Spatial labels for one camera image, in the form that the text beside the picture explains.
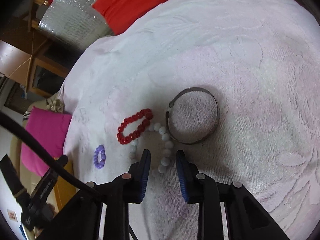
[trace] pink pillow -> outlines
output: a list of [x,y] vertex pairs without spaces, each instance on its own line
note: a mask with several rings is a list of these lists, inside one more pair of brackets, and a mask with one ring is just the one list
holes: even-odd
[[[26,130],[53,158],[59,158],[63,152],[71,118],[71,114],[60,114],[34,107],[29,116]],[[29,171],[41,177],[49,169],[24,143],[21,147],[21,161]]]

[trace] white bead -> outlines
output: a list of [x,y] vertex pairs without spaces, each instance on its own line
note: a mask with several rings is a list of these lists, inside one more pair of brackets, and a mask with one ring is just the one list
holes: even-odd
[[151,171],[151,174],[152,174],[152,176],[156,177],[157,175],[159,175],[159,172],[158,172],[157,169],[153,169],[153,170]]
[[159,133],[160,133],[161,135],[165,134],[166,131],[167,131],[167,129],[166,129],[164,126],[161,126],[161,127],[159,128]]
[[170,135],[168,133],[165,133],[161,136],[161,139],[166,142],[170,140]]
[[173,148],[173,142],[172,141],[165,142],[164,147],[166,149],[172,149]]
[[149,130],[150,132],[152,132],[152,131],[154,130],[154,129],[153,129],[153,123],[151,123],[151,124],[149,125],[148,130]]
[[137,147],[134,145],[130,145],[129,153],[136,153]]
[[133,140],[133,141],[131,142],[131,145],[137,146],[138,143],[139,143],[138,139],[135,139],[135,140]]
[[158,171],[159,171],[160,174],[165,173],[166,170],[167,170],[167,167],[165,167],[165,166],[163,166],[161,164],[158,166]]
[[169,149],[164,149],[163,150],[163,152],[162,152],[162,155],[164,156],[164,157],[170,157],[170,155],[171,155],[171,150],[169,150]]
[[157,123],[155,123],[155,125],[153,126],[153,129],[154,129],[155,131],[159,131],[160,127],[161,127],[161,124],[157,122]]
[[163,157],[163,158],[161,159],[161,164],[162,164],[163,166],[168,166],[168,165],[170,164],[170,160],[169,160],[168,158],[166,158],[166,157]]
[[129,153],[129,158],[130,159],[135,159],[136,158],[136,154],[135,153]]

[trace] wooden furniture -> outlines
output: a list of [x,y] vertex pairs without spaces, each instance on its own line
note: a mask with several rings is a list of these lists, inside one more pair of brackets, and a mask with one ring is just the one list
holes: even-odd
[[36,18],[36,13],[39,6],[49,6],[49,0],[31,0],[28,13],[28,32],[31,32],[31,28],[38,29],[40,20]]
[[49,98],[50,96],[52,96],[52,94],[35,86],[37,67],[44,68],[62,78],[65,78],[69,73],[69,70],[67,68],[44,56],[44,53],[48,50],[51,44],[52,41],[46,40],[31,56],[26,78],[26,91],[31,91],[37,95],[43,96],[44,98]]
[[0,73],[43,97],[52,93],[41,90],[36,84],[37,69],[42,68],[61,78],[69,70],[46,57],[52,41],[38,31],[28,32],[28,23],[13,17],[0,35]]

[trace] blue object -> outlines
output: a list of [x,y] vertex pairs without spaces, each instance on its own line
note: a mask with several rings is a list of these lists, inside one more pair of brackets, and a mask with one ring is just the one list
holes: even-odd
[[101,144],[96,148],[96,150],[94,152],[93,164],[94,164],[95,168],[102,169],[103,166],[105,165],[105,163],[106,163],[106,152],[105,152],[104,146]]
[[181,188],[181,194],[182,194],[182,197],[184,198],[184,201],[188,203],[189,196],[186,190],[186,178],[184,176],[181,160],[177,158],[176,164],[177,164],[177,173],[178,173],[178,178],[179,178],[179,183]]
[[142,174],[139,180],[141,185],[140,201],[142,201],[144,196],[146,195],[149,170],[150,170],[150,164],[151,164],[151,154],[149,150],[143,151],[143,155],[141,157],[140,163],[144,164]]
[[23,228],[22,228],[22,224],[19,226],[19,229],[20,229],[20,231],[21,231],[21,233],[22,233],[23,238],[24,238],[25,240],[28,240],[27,237],[26,237],[26,235],[24,234],[24,231],[23,231]]
[[183,153],[183,151],[179,150],[176,154],[176,166],[177,166],[177,173],[178,173],[178,178],[179,178],[179,183],[180,183],[180,188],[181,188],[181,194],[182,197],[184,198],[184,201],[186,203],[189,202],[189,194],[187,191],[187,181],[186,181],[186,176],[191,176],[191,174],[185,174],[189,170],[189,163]]

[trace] purple bracelet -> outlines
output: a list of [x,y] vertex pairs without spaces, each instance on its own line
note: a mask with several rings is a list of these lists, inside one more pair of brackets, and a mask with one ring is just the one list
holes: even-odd
[[93,164],[97,169],[102,169],[105,163],[106,163],[106,152],[104,150],[104,146],[99,145],[94,152]]

